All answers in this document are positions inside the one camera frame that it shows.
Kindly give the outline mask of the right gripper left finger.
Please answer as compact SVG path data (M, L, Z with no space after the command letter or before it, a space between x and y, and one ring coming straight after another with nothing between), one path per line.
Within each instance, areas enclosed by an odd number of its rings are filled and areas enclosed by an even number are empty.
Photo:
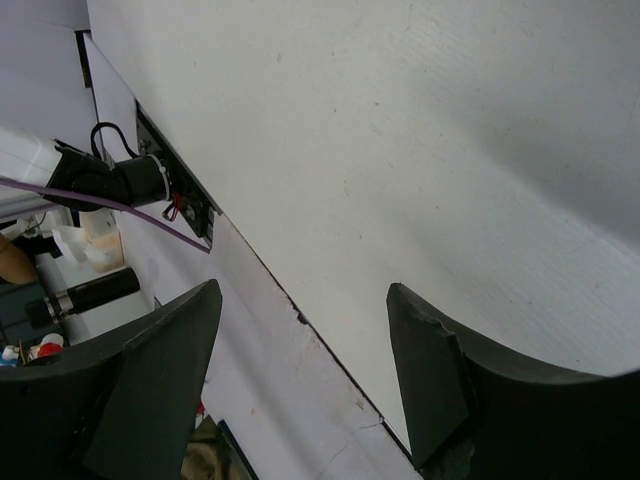
M2 478L179 478L221 310L209 280L91 340L2 368Z

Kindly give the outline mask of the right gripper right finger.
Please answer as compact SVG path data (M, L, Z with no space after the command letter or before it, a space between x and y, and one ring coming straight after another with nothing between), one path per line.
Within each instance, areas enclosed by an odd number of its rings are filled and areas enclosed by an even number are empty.
M386 305L411 461L426 479L635 479L639 375L552 365L408 287Z

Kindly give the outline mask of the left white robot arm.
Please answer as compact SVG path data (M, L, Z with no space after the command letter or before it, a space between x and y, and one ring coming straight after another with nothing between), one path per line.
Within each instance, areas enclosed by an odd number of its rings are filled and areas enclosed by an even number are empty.
M129 158L113 164L99 154L96 135L114 130ZM90 133L89 153L57 139L13 125L1 127L1 184L31 191L77 211L140 207L172 198L170 174L154 155L141 156L122 130L99 122Z

